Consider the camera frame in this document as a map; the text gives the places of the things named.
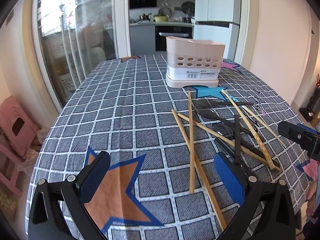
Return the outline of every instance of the glass door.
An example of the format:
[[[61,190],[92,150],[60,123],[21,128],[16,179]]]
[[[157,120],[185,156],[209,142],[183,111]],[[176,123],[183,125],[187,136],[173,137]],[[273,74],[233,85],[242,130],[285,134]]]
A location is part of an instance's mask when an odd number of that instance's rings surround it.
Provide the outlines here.
[[[121,57],[130,56],[125,6],[125,0],[38,0],[36,53],[60,109],[97,64],[119,57],[118,48]]]

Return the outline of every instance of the built-in oven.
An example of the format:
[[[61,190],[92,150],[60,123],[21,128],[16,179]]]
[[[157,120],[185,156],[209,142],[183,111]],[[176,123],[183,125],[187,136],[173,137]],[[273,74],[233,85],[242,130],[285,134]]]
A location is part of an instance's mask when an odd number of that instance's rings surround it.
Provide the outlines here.
[[[166,51],[166,37],[176,36],[192,39],[192,27],[185,26],[156,26],[156,51]]]

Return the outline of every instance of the cooking pot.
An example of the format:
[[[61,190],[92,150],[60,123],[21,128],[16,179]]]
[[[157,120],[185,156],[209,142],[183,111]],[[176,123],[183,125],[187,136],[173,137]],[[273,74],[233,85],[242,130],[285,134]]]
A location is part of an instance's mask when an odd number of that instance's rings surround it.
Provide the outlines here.
[[[149,14],[147,14],[147,15],[142,14],[142,15],[139,16],[139,20],[140,20],[140,21],[150,21],[149,15],[151,15],[151,14],[152,14],[152,13],[149,13]]]
[[[191,23],[191,17],[190,16],[186,16],[182,18],[182,22],[184,23]]]

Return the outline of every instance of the refrigerator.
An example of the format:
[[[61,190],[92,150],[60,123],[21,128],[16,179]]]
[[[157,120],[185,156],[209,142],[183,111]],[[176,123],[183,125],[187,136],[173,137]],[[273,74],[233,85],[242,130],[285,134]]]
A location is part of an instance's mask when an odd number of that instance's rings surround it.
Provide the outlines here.
[[[240,28],[241,0],[195,0],[193,38],[226,45],[224,58],[234,60]]]

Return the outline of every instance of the barcode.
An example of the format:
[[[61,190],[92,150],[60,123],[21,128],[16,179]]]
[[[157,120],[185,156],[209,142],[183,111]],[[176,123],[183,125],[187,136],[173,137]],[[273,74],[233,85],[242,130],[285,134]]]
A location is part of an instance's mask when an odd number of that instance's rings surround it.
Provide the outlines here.
[[[187,78],[197,78],[198,74],[187,74]]]

